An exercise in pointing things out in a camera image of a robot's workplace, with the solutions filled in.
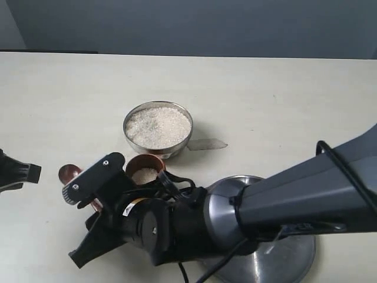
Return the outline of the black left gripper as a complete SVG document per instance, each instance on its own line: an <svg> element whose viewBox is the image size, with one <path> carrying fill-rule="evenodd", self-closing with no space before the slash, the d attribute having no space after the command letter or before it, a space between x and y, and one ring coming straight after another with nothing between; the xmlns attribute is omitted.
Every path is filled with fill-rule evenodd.
<svg viewBox="0 0 377 283"><path fill-rule="evenodd" d="M23 183L38 184L41 169L41 166L31 163L20 165L18 160L7 156L1 149L1 193L21 189Z"/></svg>

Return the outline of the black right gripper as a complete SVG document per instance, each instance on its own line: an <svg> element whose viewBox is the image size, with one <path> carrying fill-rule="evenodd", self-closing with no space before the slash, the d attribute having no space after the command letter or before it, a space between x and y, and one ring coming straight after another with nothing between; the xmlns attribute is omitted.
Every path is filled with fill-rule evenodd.
<svg viewBox="0 0 377 283"><path fill-rule="evenodd" d="M187 262L212 256L212 239L204 220L207 190L183 190L173 199L169 193L156 197L156 189L125 192L120 201L123 214L118 221L114 211L98 211L86 221L88 233L69 253L81 269L90 261L128 243L149 254L154 266Z"/></svg>

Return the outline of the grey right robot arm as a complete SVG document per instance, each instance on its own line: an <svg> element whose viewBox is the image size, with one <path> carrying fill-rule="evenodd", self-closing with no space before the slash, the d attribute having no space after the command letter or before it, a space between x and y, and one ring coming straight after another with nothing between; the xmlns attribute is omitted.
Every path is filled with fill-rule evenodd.
<svg viewBox="0 0 377 283"><path fill-rule="evenodd" d="M124 156L110 153L68 182L64 200L102 208L70 253L78 267L131 243L158 266L248 255L288 236L376 231L376 128L338 147L319 141L315 157L267 179L224 178L208 188L162 170L136 185Z"/></svg>

